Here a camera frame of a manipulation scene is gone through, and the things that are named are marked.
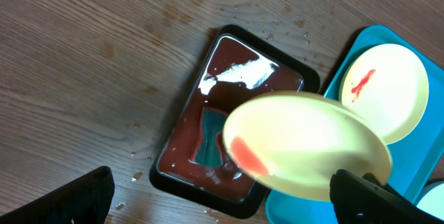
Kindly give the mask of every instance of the wooden table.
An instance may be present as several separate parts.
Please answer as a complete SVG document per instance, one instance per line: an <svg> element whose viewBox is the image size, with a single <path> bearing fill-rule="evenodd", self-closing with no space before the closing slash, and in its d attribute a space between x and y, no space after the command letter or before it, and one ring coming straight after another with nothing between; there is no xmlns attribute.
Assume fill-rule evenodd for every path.
<svg viewBox="0 0 444 224"><path fill-rule="evenodd" d="M325 80L352 33L371 24L391 27L443 67L443 4L0 0L0 214L106 165L116 182L107 223L267 223L263 206L238 221L148 181L149 157L177 119L216 29L238 24L272 36Z"/></svg>

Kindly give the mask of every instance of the brown wooden surface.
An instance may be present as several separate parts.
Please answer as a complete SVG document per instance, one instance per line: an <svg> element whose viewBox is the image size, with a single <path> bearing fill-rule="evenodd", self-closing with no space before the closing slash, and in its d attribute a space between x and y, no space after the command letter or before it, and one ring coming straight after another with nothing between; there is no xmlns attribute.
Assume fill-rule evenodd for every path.
<svg viewBox="0 0 444 224"><path fill-rule="evenodd" d="M443 4L0 0L0 214L107 165L116 182L107 223L266 223L263 207L237 221L148 181L147 157L178 117L214 29L271 34L324 80L350 35L370 24L391 27L443 67Z"/></svg>

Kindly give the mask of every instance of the tray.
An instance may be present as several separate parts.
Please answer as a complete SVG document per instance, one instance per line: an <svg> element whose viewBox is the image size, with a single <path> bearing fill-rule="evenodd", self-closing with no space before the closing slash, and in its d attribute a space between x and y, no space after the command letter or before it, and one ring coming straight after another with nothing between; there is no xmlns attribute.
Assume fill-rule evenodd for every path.
<svg viewBox="0 0 444 224"><path fill-rule="evenodd" d="M393 171L388 183L416 204L444 151L444 71L390 28L369 26L358 35L324 96L338 99L342 77L353 61L369 48L389 43L411 49L420 58L429 76L429 101L420 123L403 140L388 145L393 158ZM276 224L337 223L332 203L304 200L277 191L272 191L266 201L266 215L271 223Z"/></svg>
<svg viewBox="0 0 444 224"><path fill-rule="evenodd" d="M312 68L281 52L274 46L265 42L263 39L256 37L252 33L249 33L245 29L235 25L227 25L218 31L217 36L212 42L212 45L207 52L203 64L198 72L196 80L194 81L194 85L191 89L188 101L184 105L184 110L191 99L192 92L198 87L200 79L205 73L205 68L211 60L213 50L216 48L219 39L227 36L234 37L237 40L242 41L244 44L247 44L250 48L266 56L268 59L278 61L286 67L297 71L303 77L303 80L305 82L302 87L302 91L313 93L319 91L320 78L316 71L314 71ZM156 189L160 189L165 192L185 198L187 200L194 201L195 203L211 207L212 209L223 212L225 214L229 214L237 218L251 217L254 213L256 213L257 209L262 203L262 200L264 199L264 196L269 191L268 188L266 188L265 186L255 182L252 189L250 190L250 193L243 201L241 201L240 203L232 202L228 199L222 198L207 191L200 190L190 184L181 182L180 180L161 173L157 167L157 162L160 158L160 154L154 160L149 173L151 184Z"/></svg>

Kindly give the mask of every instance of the black tray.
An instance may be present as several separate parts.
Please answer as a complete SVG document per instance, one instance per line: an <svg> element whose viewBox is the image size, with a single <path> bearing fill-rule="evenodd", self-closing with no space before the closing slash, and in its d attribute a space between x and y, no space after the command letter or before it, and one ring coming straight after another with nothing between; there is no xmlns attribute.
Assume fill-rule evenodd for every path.
<svg viewBox="0 0 444 224"><path fill-rule="evenodd" d="M193 92L196 86L198 85L199 83L198 78L200 78L203 72L205 72L205 67L209 62L209 58L211 57L212 50L215 48L217 40L223 35L233 35L237 39L241 40L242 42L245 42L249 46L256 49L256 51L259 51L268 57L272 57L272 59L280 62L281 64L287 66L288 68L297 71L303 77L304 80L302 91L313 92L313 93L318 92L319 87L321 85L320 84L321 80L316 71L314 71L312 68L308 67L307 65L295 60L294 58L285 54L284 52L278 50L277 48L270 45L263 39L258 38L257 36L253 35L252 33L248 32L242 27L236 25L227 25L222 27L218 31L216 38L212 42L212 45L209 51L207 52L205 60L199 69L197 79L194 81L194 85L191 92ZM191 185L185 184L184 182L181 182L179 180L175 180L168 176L162 175L157 169L157 162L161 154L162 152L160 152L155 158L149 174L151 184L156 189L165 191L167 193L172 193L176 196L180 196L187 200L194 201L195 203L202 204L204 206L210 207L212 209L231 215L233 217L236 218L251 217L253 214L256 213L262 200L264 199L264 196L268 192L268 188L266 188L265 186L261 185L258 182L255 182L245 200L243 200L240 203L234 203L220 196L216 196L212 193L208 193L206 191L197 189L196 187L193 187Z"/></svg>

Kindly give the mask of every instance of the dish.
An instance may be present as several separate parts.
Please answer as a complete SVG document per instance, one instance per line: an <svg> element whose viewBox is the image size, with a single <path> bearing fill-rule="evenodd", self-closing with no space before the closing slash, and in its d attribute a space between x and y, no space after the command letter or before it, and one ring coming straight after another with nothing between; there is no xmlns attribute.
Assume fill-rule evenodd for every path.
<svg viewBox="0 0 444 224"><path fill-rule="evenodd" d="M307 92L254 98L229 115L225 148L262 184L292 196L330 200L338 169L385 183L391 156L365 122L338 102Z"/></svg>
<svg viewBox="0 0 444 224"><path fill-rule="evenodd" d="M413 51L398 44L381 44L351 65L339 95L342 104L364 118L386 144L392 144L421 120L429 81Z"/></svg>

